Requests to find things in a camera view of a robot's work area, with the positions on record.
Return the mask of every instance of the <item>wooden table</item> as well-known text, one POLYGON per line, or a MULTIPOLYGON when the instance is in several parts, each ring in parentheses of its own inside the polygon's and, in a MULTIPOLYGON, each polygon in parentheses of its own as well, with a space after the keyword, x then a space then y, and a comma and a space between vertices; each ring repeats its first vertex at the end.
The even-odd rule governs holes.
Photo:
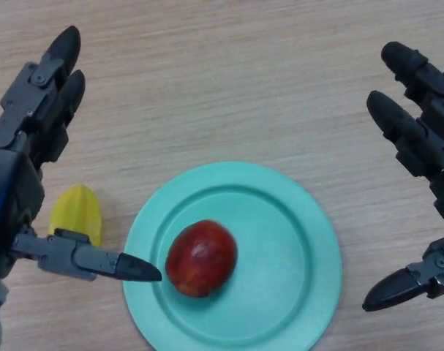
MULTIPOLYGON (((339 237, 342 299, 315 349, 444 350, 444 296, 361 310, 375 282, 444 235, 427 182, 394 159, 365 106, 379 89, 416 114, 380 50, 399 40, 444 69, 444 0, 0 1, 0 98, 70 24, 87 90, 66 151, 44 167, 39 233, 54 200, 83 182, 101 200, 103 246, 122 250, 165 181, 207 162, 258 162, 306 187, 339 237)), ((5 282, 3 351, 150 350, 117 281, 18 262, 5 282)))

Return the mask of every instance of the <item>yellow object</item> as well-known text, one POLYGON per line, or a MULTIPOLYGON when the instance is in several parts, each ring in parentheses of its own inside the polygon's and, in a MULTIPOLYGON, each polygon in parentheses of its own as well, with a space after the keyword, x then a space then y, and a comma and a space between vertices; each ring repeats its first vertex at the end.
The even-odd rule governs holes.
POLYGON ((87 186, 74 185, 56 201, 49 224, 50 235, 56 228, 86 234, 93 245, 102 244, 102 212, 97 196, 87 186))

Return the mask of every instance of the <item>teal plate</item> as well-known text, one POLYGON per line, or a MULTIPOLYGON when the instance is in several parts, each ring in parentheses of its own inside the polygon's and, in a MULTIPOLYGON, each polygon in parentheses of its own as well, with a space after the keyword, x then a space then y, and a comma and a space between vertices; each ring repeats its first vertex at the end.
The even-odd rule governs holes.
POLYGON ((158 351, 309 350, 339 302, 342 261, 328 217, 295 181, 259 165, 216 163, 176 177, 144 205, 125 252, 163 274, 124 283, 130 314, 158 351), (238 262, 217 294, 188 298, 168 281, 165 260, 202 219, 233 234, 238 262))

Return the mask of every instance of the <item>red apple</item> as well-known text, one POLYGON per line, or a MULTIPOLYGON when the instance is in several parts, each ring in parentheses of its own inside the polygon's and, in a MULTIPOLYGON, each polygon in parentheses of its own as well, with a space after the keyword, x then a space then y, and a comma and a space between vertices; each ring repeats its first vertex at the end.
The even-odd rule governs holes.
POLYGON ((183 230, 168 252, 165 270, 182 294, 202 298, 231 276, 238 259, 236 242, 220 224, 205 220, 183 230))

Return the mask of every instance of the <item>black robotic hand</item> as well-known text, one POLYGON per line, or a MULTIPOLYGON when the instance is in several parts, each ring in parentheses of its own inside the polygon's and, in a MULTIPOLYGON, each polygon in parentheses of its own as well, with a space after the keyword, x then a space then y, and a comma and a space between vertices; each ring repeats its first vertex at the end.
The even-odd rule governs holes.
POLYGON ((124 253, 106 252, 88 237, 58 228, 38 238, 31 223, 45 193, 41 166, 55 162, 68 142, 67 127, 85 92, 85 77, 71 74, 80 52, 74 26, 51 44, 39 64, 25 64, 1 100, 0 117, 0 279, 18 258, 38 260, 44 271, 93 280, 97 274, 154 282, 161 273, 124 253))
MULTIPOLYGON (((412 176, 429 180, 436 197, 434 206, 444 219, 444 73, 417 50, 399 42, 389 42, 381 57, 422 114, 415 120, 379 91, 371 92, 366 106, 383 136, 396 146, 399 162, 412 176)), ((377 283, 366 296, 363 309, 385 309, 423 293, 429 298, 444 294, 444 238, 428 246, 421 262, 377 283)))

